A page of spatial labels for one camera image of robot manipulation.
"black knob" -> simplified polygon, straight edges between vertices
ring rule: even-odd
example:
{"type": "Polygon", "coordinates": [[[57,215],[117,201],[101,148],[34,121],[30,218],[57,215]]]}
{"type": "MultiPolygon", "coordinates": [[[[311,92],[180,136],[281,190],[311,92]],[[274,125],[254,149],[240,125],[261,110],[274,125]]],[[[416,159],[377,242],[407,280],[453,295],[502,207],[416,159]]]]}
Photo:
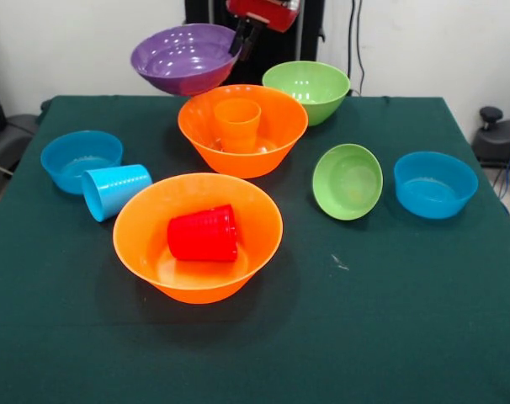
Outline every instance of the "black knob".
{"type": "Polygon", "coordinates": [[[496,124],[498,120],[504,117],[504,113],[497,107],[483,107],[480,109],[480,115],[486,124],[496,124]]]}

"plastic bowl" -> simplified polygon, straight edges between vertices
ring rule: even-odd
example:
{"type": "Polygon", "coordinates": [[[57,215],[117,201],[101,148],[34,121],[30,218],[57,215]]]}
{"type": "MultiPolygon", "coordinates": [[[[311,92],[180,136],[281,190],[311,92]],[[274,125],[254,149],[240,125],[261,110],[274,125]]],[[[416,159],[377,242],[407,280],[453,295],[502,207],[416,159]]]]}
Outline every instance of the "plastic bowl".
{"type": "Polygon", "coordinates": [[[434,151],[407,154],[394,166],[397,199],[415,215],[446,219],[474,196],[478,179],[461,160],[434,151]]]}
{"type": "Polygon", "coordinates": [[[174,95],[204,93],[222,84],[238,54],[229,47],[235,31],[213,24],[166,29],[141,42],[131,65],[152,86],[174,95]]]}
{"type": "Polygon", "coordinates": [[[232,85],[215,88],[191,98],[180,110],[178,125],[197,152],[218,173],[255,178],[273,171],[307,128],[307,114],[300,103],[272,88],[232,85]],[[228,98],[247,98],[261,107],[255,152],[221,151],[215,128],[214,107],[228,98]]]}
{"type": "Polygon", "coordinates": [[[215,173],[164,179],[136,195],[114,225],[114,248],[135,275],[173,299],[206,304],[236,293],[277,251],[283,222],[276,204],[255,185],[215,173]],[[231,204],[238,237],[234,263],[178,261],[167,224],[193,212],[231,204]]]}
{"type": "Polygon", "coordinates": [[[40,161],[57,187],[69,194],[82,195],[83,173],[119,166],[123,150],[115,136],[99,130],[84,130],[52,141],[42,151],[40,161]]]}
{"type": "Polygon", "coordinates": [[[264,74],[263,85],[296,98],[309,115],[309,126],[328,119],[350,89],[344,72],[318,61],[288,61],[274,66],[264,74]]]}
{"type": "Polygon", "coordinates": [[[313,174],[316,202],[328,215],[351,221],[367,215],[382,193],[382,169],[360,145],[333,147],[321,157],[313,174]]]}

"cup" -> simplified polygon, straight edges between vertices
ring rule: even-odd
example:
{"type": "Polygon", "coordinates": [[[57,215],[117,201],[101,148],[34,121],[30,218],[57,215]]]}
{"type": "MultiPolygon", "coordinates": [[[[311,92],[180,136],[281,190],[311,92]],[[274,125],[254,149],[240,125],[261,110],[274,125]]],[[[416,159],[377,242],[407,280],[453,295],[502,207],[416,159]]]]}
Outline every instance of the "cup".
{"type": "Polygon", "coordinates": [[[89,170],[82,175],[83,196],[96,221],[118,214],[131,198],[150,185],[151,176],[140,164],[89,170]]]}
{"type": "Polygon", "coordinates": [[[246,98],[229,98],[214,108],[215,124],[224,152],[253,153],[261,107],[246,98]]]}
{"type": "Polygon", "coordinates": [[[175,217],[167,226],[171,254],[187,261],[235,261],[236,223],[231,205],[175,217]]]}

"blue bowl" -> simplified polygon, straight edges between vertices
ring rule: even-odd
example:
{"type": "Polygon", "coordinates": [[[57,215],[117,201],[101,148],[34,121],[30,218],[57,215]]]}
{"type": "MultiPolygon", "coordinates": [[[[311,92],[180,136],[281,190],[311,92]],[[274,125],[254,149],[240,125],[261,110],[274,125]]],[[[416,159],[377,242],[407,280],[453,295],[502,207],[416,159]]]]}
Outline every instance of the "blue bowl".
{"type": "Polygon", "coordinates": [[[82,195],[82,174],[119,166],[123,151],[122,143],[115,136],[85,130],[52,141],[42,151],[40,161],[57,187],[69,194],[82,195]]]}
{"type": "Polygon", "coordinates": [[[478,179],[461,160],[434,151],[418,151],[394,166],[397,199],[415,215],[446,219],[474,196],[478,179]]]}

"red cup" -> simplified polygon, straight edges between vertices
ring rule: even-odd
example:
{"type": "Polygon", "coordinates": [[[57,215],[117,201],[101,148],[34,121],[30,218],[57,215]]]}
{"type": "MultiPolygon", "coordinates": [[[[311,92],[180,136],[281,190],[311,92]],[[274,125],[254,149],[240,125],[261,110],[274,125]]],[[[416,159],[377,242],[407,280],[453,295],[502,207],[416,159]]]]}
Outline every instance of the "red cup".
{"type": "Polygon", "coordinates": [[[235,261],[236,224],[232,206],[175,217],[167,226],[171,254],[186,261],[235,261]]]}

